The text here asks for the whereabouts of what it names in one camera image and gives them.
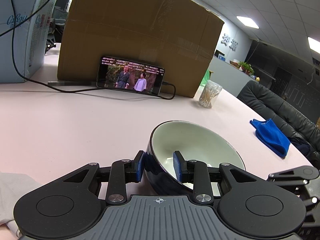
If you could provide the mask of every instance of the cardboard box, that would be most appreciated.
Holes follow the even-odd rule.
[[[223,21],[192,0],[73,0],[58,79],[95,81],[103,55],[165,68],[177,95],[193,97]],[[163,86],[162,92],[172,92]]]
[[[42,6],[47,0],[13,0],[16,24],[19,24]],[[56,0],[50,0],[29,21],[15,29],[14,58],[21,74],[30,78],[42,65],[49,23]],[[0,33],[13,27],[14,16],[11,0],[0,0]],[[25,80],[16,73],[11,56],[12,32],[0,37],[0,83],[16,83]]]

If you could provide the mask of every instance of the person on phone screen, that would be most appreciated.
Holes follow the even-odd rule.
[[[136,91],[143,91],[147,88],[147,80],[145,79],[146,74],[145,73],[141,73],[140,78],[138,79],[138,81],[136,82],[136,84],[134,85],[134,90]]]
[[[116,82],[116,88],[125,88],[127,89],[129,86],[129,78],[130,73],[128,72],[129,67],[124,66],[123,71],[120,72],[117,82]]]

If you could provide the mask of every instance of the metal screw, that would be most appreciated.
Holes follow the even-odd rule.
[[[111,202],[120,202],[123,200],[123,196],[120,194],[113,194],[108,197]]]
[[[196,196],[196,200],[200,202],[208,202],[211,200],[211,197],[207,194],[199,194]]]

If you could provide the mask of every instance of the clear plastic jar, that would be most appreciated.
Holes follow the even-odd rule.
[[[199,98],[199,105],[205,108],[212,108],[213,103],[217,99],[222,90],[222,86],[208,80]]]

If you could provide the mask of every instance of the chinese characters on wall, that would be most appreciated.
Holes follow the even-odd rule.
[[[231,40],[231,37],[226,33],[223,35],[221,43],[224,43],[226,46],[228,46],[228,44],[230,44],[229,47],[233,51],[236,51],[236,48],[238,46],[238,42],[235,41],[234,39]]]

